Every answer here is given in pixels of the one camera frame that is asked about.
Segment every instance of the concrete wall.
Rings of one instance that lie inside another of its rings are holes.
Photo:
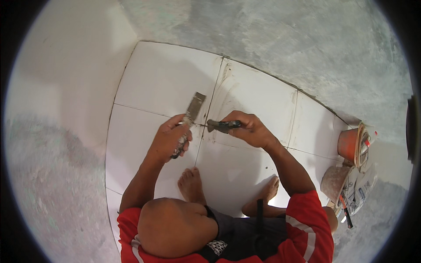
[[[405,144],[412,93],[399,42],[371,0],[119,0],[140,40],[257,67]]]
[[[339,223],[333,235],[334,262],[370,262],[392,233],[399,220],[410,187],[412,167],[406,148],[376,141],[370,147],[367,165],[378,163],[378,181],[364,206],[351,217],[354,227]]]
[[[14,194],[53,262],[117,262],[105,195],[114,97],[137,42],[114,0],[51,0],[14,65],[6,152]]]

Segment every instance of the dark shorts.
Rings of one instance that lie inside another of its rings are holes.
[[[208,217],[218,224],[218,235],[198,251],[209,262],[220,258],[238,261],[257,255],[265,260],[277,253],[277,247],[287,239],[285,214],[276,218],[234,218],[205,206]]]

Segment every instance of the man's left hand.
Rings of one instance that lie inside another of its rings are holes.
[[[187,133],[187,142],[180,156],[184,155],[189,148],[189,141],[192,140],[192,133],[187,124],[179,125],[183,117],[184,114],[176,115],[159,127],[147,156],[161,163],[168,162],[177,148],[179,138]]]

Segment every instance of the hand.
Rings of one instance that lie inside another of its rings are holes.
[[[187,133],[187,142],[184,145],[183,151],[180,153],[180,156],[184,155],[184,152],[189,148],[189,141],[192,140],[192,133],[187,124],[178,125],[183,117],[184,114],[176,115],[159,127],[149,148],[147,157],[151,157],[161,163],[168,162],[174,150],[177,148],[179,138]]]
[[[245,140],[251,146],[261,147],[267,151],[269,147],[279,144],[278,139],[263,125],[256,115],[241,111],[232,111],[221,121],[228,122],[233,120],[241,121],[241,127],[230,129],[228,133]]]

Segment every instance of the black border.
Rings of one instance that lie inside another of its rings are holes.
[[[14,60],[28,29],[46,0],[3,0],[1,9],[1,123]],[[414,154],[413,185],[401,218],[386,245],[373,262],[420,262],[421,259],[421,0],[376,0],[388,18],[408,61],[416,105],[418,130]],[[29,232],[10,191],[1,130],[1,260],[3,262],[49,262]]]

